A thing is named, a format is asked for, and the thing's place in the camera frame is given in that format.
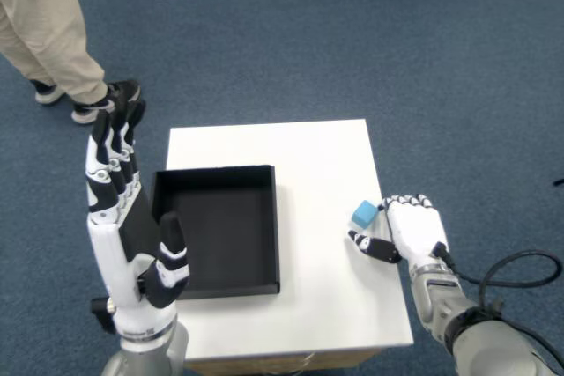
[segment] beige pants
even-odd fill
[[[0,52],[24,77],[57,84],[77,102],[106,95],[78,0],[0,0]]]

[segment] white table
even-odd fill
[[[381,201],[364,120],[173,128],[167,169],[274,165],[281,292],[179,301],[186,359],[271,357],[412,344],[397,266],[347,237]],[[368,233],[389,239],[382,216]]]

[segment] blue cube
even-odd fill
[[[378,209],[372,203],[365,200],[360,204],[359,208],[354,211],[352,221],[362,229],[367,229],[375,219],[376,213],[378,213]]]

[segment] black tray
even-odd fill
[[[274,166],[157,172],[152,214],[171,210],[188,247],[181,299],[280,292]]]

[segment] shoe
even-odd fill
[[[54,105],[64,95],[64,91],[56,85],[46,85],[35,79],[30,81],[35,86],[35,101],[43,106]]]
[[[107,110],[109,113],[113,112],[118,97],[127,101],[134,101],[139,98],[140,93],[141,86],[133,79],[110,83],[108,84],[108,93],[102,100],[92,103],[92,105],[75,102],[74,110],[70,117],[74,122],[81,125],[92,123],[96,121],[99,110]]]

